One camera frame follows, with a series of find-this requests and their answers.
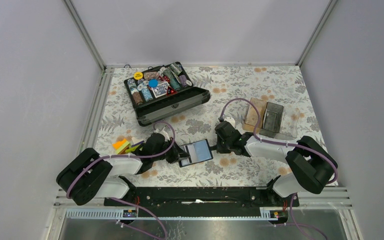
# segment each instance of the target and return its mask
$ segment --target yellow poker chip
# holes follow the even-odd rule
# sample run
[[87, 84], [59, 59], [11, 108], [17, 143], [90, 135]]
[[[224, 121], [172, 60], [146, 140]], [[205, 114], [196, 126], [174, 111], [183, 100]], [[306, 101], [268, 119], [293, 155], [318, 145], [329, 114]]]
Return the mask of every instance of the yellow poker chip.
[[140, 80], [143, 77], [144, 77], [144, 74], [142, 72], [140, 72], [140, 71], [135, 72], [134, 75], [133, 75], [133, 78], [136, 79], [136, 80]]

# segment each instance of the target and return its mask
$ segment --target open black case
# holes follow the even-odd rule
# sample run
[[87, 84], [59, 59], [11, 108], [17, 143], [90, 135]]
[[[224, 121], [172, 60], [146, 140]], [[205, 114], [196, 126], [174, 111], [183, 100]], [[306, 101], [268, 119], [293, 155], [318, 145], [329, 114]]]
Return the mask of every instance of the open black case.
[[[144, 102], [142, 104], [137, 105], [133, 99], [133, 96], [129, 90], [128, 80], [124, 80], [124, 85], [126, 87], [126, 91], [130, 96], [131, 103], [133, 105], [134, 111], [136, 112], [136, 119], [139, 122], [139, 125], [142, 127], [148, 126], [152, 123], [155, 123], [159, 120], [165, 119], [172, 115], [178, 114], [185, 110], [191, 109], [198, 105], [204, 104], [210, 100], [210, 91], [196, 87], [193, 85], [193, 82], [189, 78], [188, 74], [185, 72], [185, 69], [181, 65], [180, 62], [176, 62], [176, 64], [180, 65], [181, 73], [180, 75], [184, 75], [187, 80], [192, 83], [192, 86], [181, 87], [176, 93], [171, 95], [165, 95], [158, 98], [153, 97], [153, 100], [148, 102]], [[148, 72], [158, 72], [160, 68], [165, 67], [168, 68], [170, 65], [161, 65], [150, 68], [148, 70], [143, 71], [142, 73]], [[139, 91], [140, 96], [144, 99], [142, 92]]]

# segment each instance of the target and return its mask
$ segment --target phone screen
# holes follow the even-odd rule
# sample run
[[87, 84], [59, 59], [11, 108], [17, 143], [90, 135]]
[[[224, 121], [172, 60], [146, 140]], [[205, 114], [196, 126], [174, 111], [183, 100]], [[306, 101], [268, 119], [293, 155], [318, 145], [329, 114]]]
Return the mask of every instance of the phone screen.
[[213, 159], [208, 140], [204, 139], [194, 143], [180, 146], [190, 157], [179, 162], [180, 167], [201, 163]]

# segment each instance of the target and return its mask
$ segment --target blue poker chip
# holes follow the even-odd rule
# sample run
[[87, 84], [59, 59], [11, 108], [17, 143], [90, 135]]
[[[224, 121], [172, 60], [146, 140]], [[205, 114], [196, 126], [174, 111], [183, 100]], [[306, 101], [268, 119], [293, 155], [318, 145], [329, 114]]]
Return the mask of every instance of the blue poker chip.
[[149, 80], [148, 86], [151, 88], [155, 88], [158, 85], [158, 81], [156, 79]]

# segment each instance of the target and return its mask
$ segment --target gray wall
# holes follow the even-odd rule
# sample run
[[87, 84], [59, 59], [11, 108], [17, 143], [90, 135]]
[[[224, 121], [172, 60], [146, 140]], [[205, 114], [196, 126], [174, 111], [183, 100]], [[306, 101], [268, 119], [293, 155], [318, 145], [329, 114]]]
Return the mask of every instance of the gray wall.
[[37, 240], [99, 69], [62, 1], [0, 1], [0, 240]]
[[295, 63], [329, 0], [73, 0], [107, 64]]
[[364, 239], [384, 239], [384, 1], [339, 1], [302, 73]]

